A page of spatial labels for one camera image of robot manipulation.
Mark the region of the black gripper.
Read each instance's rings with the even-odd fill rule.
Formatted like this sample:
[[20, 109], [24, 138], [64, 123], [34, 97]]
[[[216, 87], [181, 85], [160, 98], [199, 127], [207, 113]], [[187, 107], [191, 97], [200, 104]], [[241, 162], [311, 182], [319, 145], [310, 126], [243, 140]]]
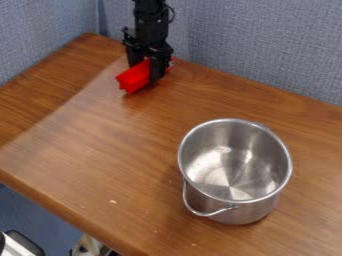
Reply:
[[151, 84], [164, 77], [172, 63], [173, 49], [167, 43], [169, 23], [168, 14], [136, 15], [135, 27], [122, 28], [128, 65], [133, 67], [144, 57], [149, 58]]

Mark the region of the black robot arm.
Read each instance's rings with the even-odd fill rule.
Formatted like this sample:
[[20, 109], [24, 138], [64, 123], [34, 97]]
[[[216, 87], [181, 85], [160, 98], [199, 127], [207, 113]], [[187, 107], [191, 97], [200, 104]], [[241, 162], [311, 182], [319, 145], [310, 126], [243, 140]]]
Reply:
[[175, 11], [165, 0], [132, 0], [135, 27], [124, 27], [122, 45], [129, 67], [148, 58], [148, 83], [153, 84], [171, 65], [173, 49], [167, 42]]

